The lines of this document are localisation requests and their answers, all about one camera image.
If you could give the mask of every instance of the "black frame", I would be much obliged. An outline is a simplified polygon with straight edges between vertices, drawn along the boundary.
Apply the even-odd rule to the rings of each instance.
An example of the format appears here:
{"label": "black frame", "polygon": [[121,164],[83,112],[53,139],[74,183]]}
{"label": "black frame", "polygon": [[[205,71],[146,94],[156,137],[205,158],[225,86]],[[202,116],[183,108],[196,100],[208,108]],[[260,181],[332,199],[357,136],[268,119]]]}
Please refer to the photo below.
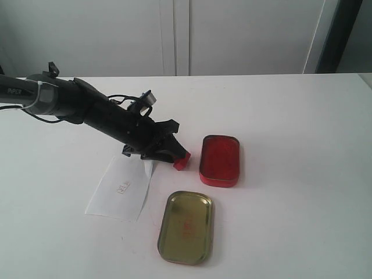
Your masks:
{"label": "black frame", "polygon": [[363,0],[339,0],[316,73],[335,73]]}

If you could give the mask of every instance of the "red object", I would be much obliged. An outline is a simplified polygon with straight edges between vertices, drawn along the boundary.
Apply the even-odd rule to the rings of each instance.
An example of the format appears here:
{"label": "red object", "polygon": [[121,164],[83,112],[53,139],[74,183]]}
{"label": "red object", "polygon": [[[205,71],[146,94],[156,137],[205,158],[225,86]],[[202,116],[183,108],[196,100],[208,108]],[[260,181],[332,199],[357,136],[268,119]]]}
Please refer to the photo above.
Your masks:
{"label": "red object", "polygon": [[202,182],[209,186],[234,186],[239,179],[239,141],[226,135],[206,136],[199,175]]}
{"label": "red object", "polygon": [[183,170],[185,168],[185,166],[187,165],[187,162],[188,162],[188,159],[190,159],[190,156],[191,156],[191,154],[187,152],[186,157],[183,158],[183,159],[176,160],[173,164],[173,167],[176,170]]}

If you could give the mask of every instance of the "robotic arm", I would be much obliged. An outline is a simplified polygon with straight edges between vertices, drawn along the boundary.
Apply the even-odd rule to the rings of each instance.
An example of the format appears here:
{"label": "robotic arm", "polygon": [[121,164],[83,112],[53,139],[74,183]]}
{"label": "robotic arm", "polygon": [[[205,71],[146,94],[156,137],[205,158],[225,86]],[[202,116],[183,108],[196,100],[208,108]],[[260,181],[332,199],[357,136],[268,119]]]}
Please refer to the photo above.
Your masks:
{"label": "robotic arm", "polygon": [[[154,122],[150,117],[156,102],[151,91],[139,98],[126,95],[105,96],[79,78],[61,80],[58,68],[33,74],[26,80],[0,75],[0,102],[23,105],[30,115],[54,115],[73,124],[85,123],[125,144],[123,154],[140,154],[141,159],[174,163],[183,169],[190,154],[175,139],[179,124],[173,119]],[[132,100],[127,109],[120,107]]]}

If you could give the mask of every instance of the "paper sheet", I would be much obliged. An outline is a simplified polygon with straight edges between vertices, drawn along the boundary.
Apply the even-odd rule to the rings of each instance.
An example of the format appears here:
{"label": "paper sheet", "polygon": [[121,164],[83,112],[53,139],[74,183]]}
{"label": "paper sheet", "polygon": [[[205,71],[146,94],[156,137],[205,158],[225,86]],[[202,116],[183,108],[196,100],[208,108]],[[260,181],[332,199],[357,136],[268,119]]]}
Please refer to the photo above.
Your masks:
{"label": "paper sheet", "polygon": [[152,160],[120,155],[112,159],[85,214],[137,220],[152,175]]}

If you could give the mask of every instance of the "white wall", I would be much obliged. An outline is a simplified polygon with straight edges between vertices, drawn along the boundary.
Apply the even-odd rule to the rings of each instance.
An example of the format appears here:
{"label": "white wall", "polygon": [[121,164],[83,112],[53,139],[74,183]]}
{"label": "white wall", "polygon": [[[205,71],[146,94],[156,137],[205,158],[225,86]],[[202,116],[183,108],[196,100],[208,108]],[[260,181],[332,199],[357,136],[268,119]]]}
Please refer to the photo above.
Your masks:
{"label": "white wall", "polygon": [[62,76],[303,73],[337,2],[0,0],[0,64],[15,76],[50,60]]}
{"label": "white wall", "polygon": [[372,72],[372,0],[362,2],[337,72]]}

